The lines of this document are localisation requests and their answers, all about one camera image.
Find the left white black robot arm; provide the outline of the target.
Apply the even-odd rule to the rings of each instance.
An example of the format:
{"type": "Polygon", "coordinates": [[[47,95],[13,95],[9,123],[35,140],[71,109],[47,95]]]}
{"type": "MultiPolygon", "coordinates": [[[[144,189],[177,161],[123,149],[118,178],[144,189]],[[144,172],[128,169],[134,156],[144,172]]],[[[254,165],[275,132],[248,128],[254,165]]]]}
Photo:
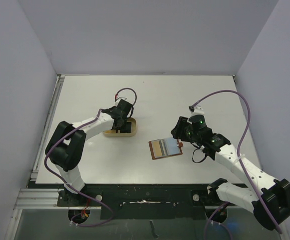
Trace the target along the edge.
{"type": "Polygon", "coordinates": [[[99,109],[95,117],[76,123],[62,121],[57,125],[45,149],[44,166],[63,182],[73,204],[82,205],[87,198],[78,167],[85,142],[102,132],[124,128],[133,110],[134,105],[121,98],[114,106],[99,109]]]}

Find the brown leather card holder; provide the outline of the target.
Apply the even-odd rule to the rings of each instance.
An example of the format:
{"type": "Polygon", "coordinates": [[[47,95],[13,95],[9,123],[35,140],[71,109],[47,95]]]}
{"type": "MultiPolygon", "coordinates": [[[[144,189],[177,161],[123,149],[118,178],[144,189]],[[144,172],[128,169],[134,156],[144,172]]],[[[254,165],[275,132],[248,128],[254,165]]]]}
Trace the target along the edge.
{"type": "Polygon", "coordinates": [[[172,137],[148,142],[152,160],[159,160],[182,155],[183,143],[172,137]]]}

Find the beige oval tray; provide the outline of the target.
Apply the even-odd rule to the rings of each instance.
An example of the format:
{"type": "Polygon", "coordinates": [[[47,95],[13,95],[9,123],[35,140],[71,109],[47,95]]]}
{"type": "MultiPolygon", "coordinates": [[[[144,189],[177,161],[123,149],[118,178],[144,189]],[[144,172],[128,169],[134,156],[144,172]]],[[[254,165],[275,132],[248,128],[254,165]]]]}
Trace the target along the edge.
{"type": "Polygon", "coordinates": [[[120,129],[104,131],[103,135],[108,138],[113,137],[133,137],[137,133],[137,121],[134,118],[129,118],[126,125],[120,129]]]}

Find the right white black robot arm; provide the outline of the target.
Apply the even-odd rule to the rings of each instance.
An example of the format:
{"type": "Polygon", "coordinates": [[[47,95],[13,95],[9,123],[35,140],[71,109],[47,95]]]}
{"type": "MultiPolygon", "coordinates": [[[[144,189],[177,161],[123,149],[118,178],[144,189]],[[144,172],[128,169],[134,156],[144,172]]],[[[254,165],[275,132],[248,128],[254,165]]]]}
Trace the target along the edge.
{"type": "Polygon", "coordinates": [[[177,140],[200,148],[207,157],[224,166],[245,184],[245,187],[239,187],[219,178],[207,186],[210,203],[229,202],[244,208],[268,230],[276,230],[290,217],[290,182],[265,173],[238,153],[226,137],[207,127],[203,115],[179,117],[171,134],[177,140]]]}

